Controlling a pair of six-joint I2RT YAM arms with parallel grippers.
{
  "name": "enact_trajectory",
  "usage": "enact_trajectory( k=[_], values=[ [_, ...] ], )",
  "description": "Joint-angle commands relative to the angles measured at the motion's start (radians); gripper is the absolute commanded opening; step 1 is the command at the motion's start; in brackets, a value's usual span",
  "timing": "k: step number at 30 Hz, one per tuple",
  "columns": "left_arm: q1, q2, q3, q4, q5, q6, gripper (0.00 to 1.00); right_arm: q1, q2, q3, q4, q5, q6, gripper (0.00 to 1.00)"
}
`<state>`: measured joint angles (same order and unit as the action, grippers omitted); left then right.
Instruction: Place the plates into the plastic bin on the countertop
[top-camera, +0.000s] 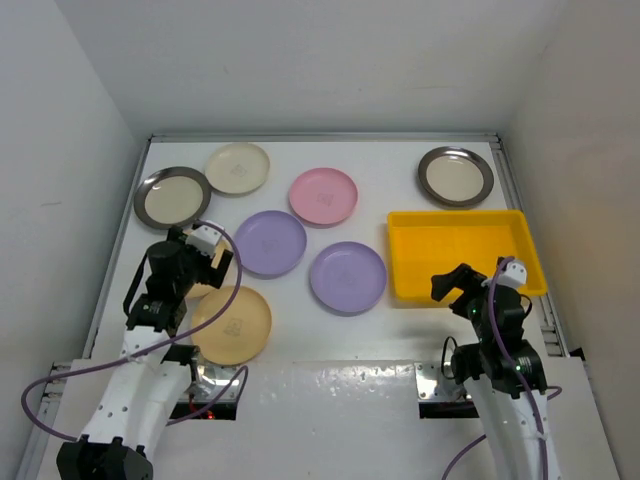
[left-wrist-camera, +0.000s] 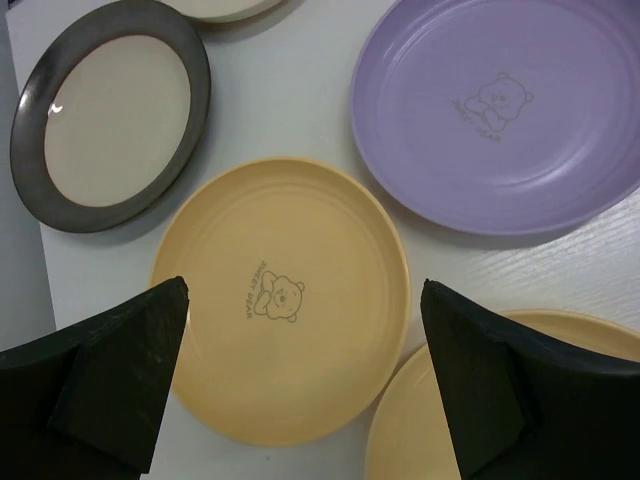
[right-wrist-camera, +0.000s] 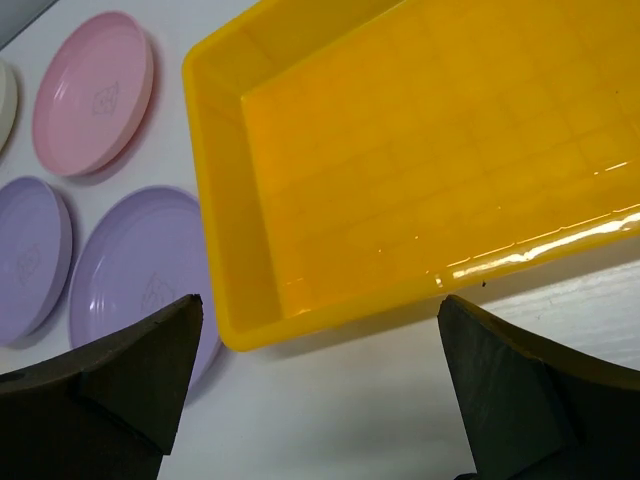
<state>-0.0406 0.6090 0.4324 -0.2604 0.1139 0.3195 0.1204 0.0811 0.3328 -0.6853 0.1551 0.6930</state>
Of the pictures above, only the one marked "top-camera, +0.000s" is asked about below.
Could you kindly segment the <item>purple plastic plate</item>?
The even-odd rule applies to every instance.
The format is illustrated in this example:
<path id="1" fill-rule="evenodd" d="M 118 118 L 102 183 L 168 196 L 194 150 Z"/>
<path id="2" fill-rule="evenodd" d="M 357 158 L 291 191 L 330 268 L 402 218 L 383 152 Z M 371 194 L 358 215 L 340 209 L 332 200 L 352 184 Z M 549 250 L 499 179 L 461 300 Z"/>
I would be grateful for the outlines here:
<path id="1" fill-rule="evenodd" d="M 373 308 L 387 286 L 387 269 L 380 255 L 353 241 L 324 248 L 310 267 L 310 286 L 326 307 L 345 315 Z"/>
<path id="2" fill-rule="evenodd" d="M 248 217 L 238 227 L 234 241 L 245 270 L 277 277 L 299 264 L 307 247 L 307 234 L 291 214 L 266 210 Z"/>

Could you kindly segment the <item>yellow plastic plate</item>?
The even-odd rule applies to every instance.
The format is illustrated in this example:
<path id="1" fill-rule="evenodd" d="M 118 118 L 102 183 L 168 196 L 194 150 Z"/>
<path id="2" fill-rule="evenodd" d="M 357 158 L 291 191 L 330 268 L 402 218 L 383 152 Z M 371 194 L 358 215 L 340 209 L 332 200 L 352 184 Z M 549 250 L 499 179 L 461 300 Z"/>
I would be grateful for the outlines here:
<path id="1" fill-rule="evenodd" d="M 213 257 L 211 267 L 217 268 L 222 257 L 222 248 L 216 249 L 216 254 Z M 213 290 L 213 287 L 210 285 L 205 285 L 201 283 L 196 283 L 187 293 L 187 299 L 196 299 L 201 298 L 208 295 Z"/>
<path id="2" fill-rule="evenodd" d="M 212 324 L 191 336 L 206 360 L 222 366 L 245 363 L 266 346 L 272 314 L 264 297 L 241 287 L 229 308 Z"/>

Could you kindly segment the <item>steel rimmed plate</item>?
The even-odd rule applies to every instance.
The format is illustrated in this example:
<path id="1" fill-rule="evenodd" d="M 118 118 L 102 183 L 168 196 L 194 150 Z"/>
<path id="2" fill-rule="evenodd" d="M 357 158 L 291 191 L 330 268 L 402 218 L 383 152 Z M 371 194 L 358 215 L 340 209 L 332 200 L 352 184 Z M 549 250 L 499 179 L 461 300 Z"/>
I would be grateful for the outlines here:
<path id="1" fill-rule="evenodd" d="M 192 224 L 207 210 L 210 201 L 211 186 L 202 173 L 174 166 L 141 182 L 134 194 L 133 208 L 149 228 L 167 230 Z"/>
<path id="2" fill-rule="evenodd" d="M 489 197 L 495 177 L 488 162 L 467 149 L 438 147 L 427 152 L 417 167 L 417 181 L 437 204 L 469 209 Z"/>

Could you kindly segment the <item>cream plastic plate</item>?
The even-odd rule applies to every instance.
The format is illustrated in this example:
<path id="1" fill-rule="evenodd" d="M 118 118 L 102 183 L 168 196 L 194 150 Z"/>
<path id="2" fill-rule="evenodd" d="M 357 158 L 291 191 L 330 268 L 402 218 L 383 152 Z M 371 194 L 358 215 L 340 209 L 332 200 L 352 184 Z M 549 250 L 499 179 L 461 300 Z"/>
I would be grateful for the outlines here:
<path id="1" fill-rule="evenodd" d="M 232 143 L 215 150 L 203 172 L 214 190 L 227 195 L 244 195 L 265 183 L 270 166 L 270 158 L 261 147 L 252 143 Z"/>

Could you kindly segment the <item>pink plastic plate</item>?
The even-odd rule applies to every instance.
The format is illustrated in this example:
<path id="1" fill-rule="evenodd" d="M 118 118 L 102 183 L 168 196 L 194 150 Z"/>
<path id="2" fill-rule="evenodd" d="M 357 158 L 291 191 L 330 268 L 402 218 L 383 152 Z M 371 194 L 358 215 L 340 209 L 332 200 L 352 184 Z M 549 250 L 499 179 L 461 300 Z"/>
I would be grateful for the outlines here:
<path id="1" fill-rule="evenodd" d="M 352 178 L 341 170 L 320 167 L 300 174 L 292 183 L 288 200 L 302 220 L 331 226 L 346 220 L 355 210 L 359 192 Z"/>

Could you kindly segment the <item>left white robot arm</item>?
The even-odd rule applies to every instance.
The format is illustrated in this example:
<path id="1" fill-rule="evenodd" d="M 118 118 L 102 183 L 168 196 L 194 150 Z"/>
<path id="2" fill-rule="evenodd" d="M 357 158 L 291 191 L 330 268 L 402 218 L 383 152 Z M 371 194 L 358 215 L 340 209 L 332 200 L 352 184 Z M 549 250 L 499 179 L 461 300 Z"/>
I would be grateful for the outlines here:
<path id="1" fill-rule="evenodd" d="M 119 358 L 91 419 L 64 442 L 56 465 L 63 479 L 150 479 L 153 454 L 184 391 L 197 379 L 197 347 L 179 344 L 186 296 L 197 284 L 221 287 L 235 255 L 215 256 L 230 237 L 216 224 L 189 233 L 172 227 L 151 245 L 123 302 Z"/>

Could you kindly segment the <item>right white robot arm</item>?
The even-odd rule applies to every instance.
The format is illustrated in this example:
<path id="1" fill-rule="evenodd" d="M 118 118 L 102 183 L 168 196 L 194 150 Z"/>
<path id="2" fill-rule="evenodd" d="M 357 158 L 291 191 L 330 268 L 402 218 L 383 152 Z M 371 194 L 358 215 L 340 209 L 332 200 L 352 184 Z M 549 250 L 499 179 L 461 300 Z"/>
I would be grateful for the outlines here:
<path id="1" fill-rule="evenodd" d="M 548 390 L 542 360 L 524 338 L 528 315 L 519 292 L 525 265 L 499 258 L 492 277 L 461 264 L 431 279 L 440 301 L 452 290 L 457 316 L 471 322 L 473 344 L 455 348 L 451 370 L 470 395 L 500 479 L 558 479 L 562 473 L 548 426 Z"/>

